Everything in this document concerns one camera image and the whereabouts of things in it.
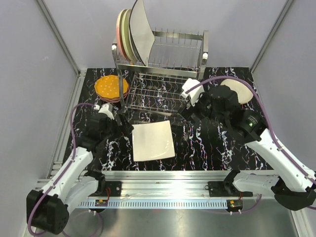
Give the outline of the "white square plate black rim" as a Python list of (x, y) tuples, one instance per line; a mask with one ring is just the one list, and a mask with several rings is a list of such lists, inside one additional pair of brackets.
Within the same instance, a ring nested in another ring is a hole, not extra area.
[(170, 121), (133, 125), (132, 148), (135, 162), (174, 157), (175, 149)]

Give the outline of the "cream round plate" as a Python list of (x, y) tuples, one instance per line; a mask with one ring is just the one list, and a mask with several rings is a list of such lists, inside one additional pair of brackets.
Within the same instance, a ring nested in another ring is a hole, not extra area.
[(228, 86), (231, 90), (235, 91), (240, 104), (246, 104), (253, 98), (253, 93), (251, 90), (246, 85), (237, 80), (225, 79), (220, 85)]

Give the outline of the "orange polka dot plate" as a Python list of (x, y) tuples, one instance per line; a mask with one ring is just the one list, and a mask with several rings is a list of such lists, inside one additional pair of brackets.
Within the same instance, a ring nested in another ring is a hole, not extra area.
[(119, 77), (116, 75), (101, 77), (96, 81), (94, 88), (96, 94), (102, 98), (119, 98)]

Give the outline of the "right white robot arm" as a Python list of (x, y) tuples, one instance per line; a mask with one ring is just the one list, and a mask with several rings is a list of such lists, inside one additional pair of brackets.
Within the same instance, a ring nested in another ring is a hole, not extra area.
[(311, 207), (316, 200), (316, 173), (298, 163), (290, 152), (277, 143), (260, 113), (245, 110), (237, 93), (228, 86), (202, 86), (192, 92), (182, 92), (187, 99), (178, 113), (186, 120), (209, 119), (222, 125), (228, 133), (246, 147), (258, 153), (276, 171), (276, 176), (231, 171), (223, 181), (224, 192), (235, 196), (252, 192), (274, 197), (283, 207), (297, 211)]

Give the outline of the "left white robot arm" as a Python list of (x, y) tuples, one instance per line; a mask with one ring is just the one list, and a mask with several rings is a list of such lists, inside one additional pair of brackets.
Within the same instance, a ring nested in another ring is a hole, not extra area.
[(32, 227), (60, 234), (70, 214), (85, 198), (105, 193), (105, 176), (100, 171), (88, 171), (81, 181), (77, 178), (93, 162), (103, 142), (127, 136), (132, 130), (133, 126), (122, 114), (116, 118), (110, 112), (99, 112), (90, 118), (82, 136), (75, 140), (71, 156), (56, 175), (39, 191), (28, 193), (26, 208), (30, 234), (36, 235)]

